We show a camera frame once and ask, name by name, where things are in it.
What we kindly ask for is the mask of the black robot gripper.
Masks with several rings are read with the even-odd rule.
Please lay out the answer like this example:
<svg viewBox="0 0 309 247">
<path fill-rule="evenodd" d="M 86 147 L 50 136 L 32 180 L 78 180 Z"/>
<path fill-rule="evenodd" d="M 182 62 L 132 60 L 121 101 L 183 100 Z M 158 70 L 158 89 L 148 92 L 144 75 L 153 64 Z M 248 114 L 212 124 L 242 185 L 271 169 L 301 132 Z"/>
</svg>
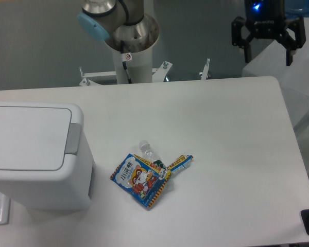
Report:
<svg viewBox="0 0 309 247">
<path fill-rule="evenodd" d="M 286 50 L 286 65 L 306 42 L 304 17 L 286 20 L 284 1 L 245 1 L 246 20 L 237 16 L 231 23 L 231 44 L 244 51 L 245 62 L 252 60 L 250 42 L 256 39 L 275 39 Z M 246 39 L 242 28 L 250 32 Z"/>
</svg>

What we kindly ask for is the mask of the silver robot arm, blue cap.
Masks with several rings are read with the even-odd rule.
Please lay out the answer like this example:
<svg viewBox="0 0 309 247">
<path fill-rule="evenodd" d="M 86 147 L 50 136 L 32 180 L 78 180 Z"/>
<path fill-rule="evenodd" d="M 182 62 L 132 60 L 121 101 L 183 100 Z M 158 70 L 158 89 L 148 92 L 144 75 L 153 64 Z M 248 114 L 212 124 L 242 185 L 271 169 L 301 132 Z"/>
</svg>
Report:
<svg viewBox="0 0 309 247">
<path fill-rule="evenodd" d="M 246 17 L 231 23 L 231 43 L 251 61 L 253 39 L 276 40 L 286 50 L 286 64 L 306 42 L 304 18 L 288 20 L 284 1 L 245 1 Z M 158 23 L 144 12 L 143 1 L 82 1 L 79 25 L 98 41 L 120 53 L 145 51 L 159 37 Z"/>
</svg>

